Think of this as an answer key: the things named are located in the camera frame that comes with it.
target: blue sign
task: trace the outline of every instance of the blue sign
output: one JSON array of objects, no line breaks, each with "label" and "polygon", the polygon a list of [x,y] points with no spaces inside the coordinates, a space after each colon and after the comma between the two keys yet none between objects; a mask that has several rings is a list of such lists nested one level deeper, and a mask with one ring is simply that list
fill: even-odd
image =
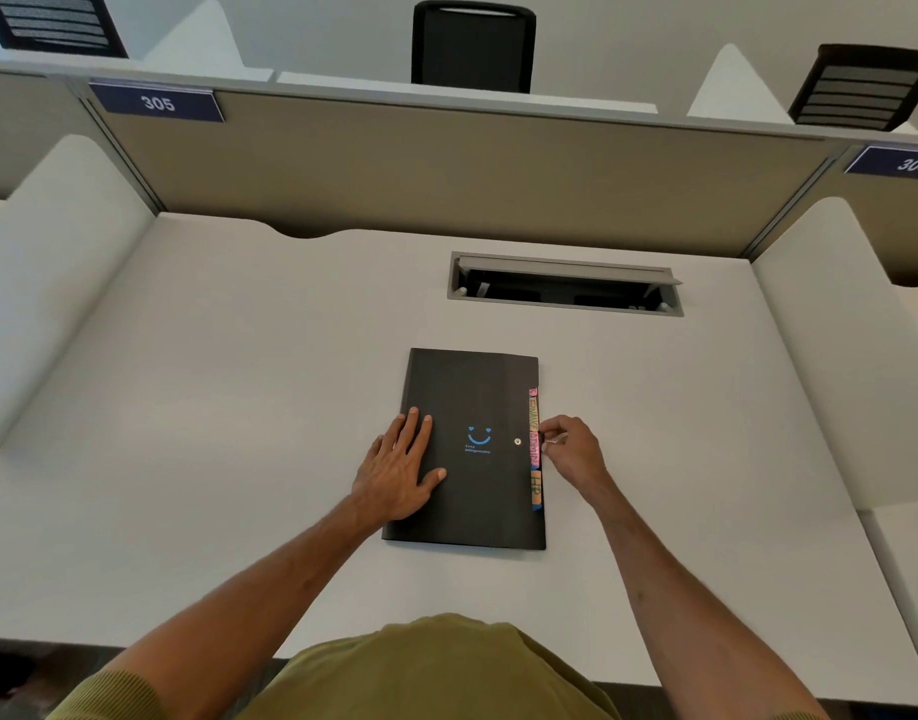
[{"label": "blue sign", "polygon": [[93,80],[89,87],[109,113],[225,123],[209,89],[148,86],[131,80]]},{"label": "blue sign", "polygon": [[918,148],[894,148],[872,143],[855,157],[846,173],[918,180]]}]

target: hand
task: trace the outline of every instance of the hand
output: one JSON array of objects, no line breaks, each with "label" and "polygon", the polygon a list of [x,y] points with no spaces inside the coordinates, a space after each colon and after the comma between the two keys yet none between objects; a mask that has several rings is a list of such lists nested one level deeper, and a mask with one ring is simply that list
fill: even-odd
[{"label": "hand", "polygon": [[[618,490],[602,459],[599,440],[578,416],[553,416],[539,424],[538,431],[545,437],[542,452],[592,508]],[[549,441],[564,434],[564,442]]]},{"label": "hand", "polygon": [[438,467],[419,482],[419,462],[429,445],[432,417],[427,414],[422,420],[416,441],[407,451],[418,421],[416,407],[409,410],[408,417],[400,414],[393,419],[386,433],[375,438],[355,474],[352,494],[375,510],[379,524],[411,516],[426,505],[433,489],[446,477],[446,471]]}]

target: person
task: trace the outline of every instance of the person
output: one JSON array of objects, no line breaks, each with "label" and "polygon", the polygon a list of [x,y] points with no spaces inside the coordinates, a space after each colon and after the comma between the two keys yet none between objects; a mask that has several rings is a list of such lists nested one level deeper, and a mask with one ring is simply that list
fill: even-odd
[{"label": "person", "polygon": [[[387,521],[422,508],[447,479],[441,468],[419,479],[432,418],[423,419],[416,435],[418,422],[415,408],[397,416],[369,447],[349,495],[332,512],[119,653],[57,707],[52,720],[215,720],[224,714],[359,545]],[[610,476],[590,428],[560,415],[539,429],[546,458],[602,523],[649,657],[679,717],[828,720],[779,656],[649,529]],[[564,441],[550,441],[560,437]],[[509,624],[454,614],[306,649],[239,715],[608,717],[619,715],[605,693],[531,637]]]}]

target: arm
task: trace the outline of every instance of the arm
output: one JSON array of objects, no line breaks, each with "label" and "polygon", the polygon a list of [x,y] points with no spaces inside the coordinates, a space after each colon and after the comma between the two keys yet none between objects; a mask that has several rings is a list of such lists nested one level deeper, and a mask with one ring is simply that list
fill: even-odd
[{"label": "arm", "polygon": [[211,720],[273,657],[349,556],[388,520],[415,513],[446,476],[418,482],[427,416],[397,416],[369,447],[352,492],[316,525],[173,616],[106,666],[144,679],[171,720]]},{"label": "arm", "polygon": [[828,716],[792,670],[667,550],[606,470],[581,419],[539,424],[542,450],[579,491],[606,531],[635,622],[662,686],[682,720],[767,720],[785,713]]}]

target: olive green shirt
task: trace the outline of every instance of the olive green shirt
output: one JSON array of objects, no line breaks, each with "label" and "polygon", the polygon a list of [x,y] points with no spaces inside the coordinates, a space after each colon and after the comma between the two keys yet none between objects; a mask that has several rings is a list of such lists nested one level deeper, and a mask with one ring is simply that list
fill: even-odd
[{"label": "olive green shirt", "polygon": [[[300,652],[236,720],[619,717],[605,692],[511,624],[444,614]],[[168,718],[145,680],[103,671],[49,720]]]}]

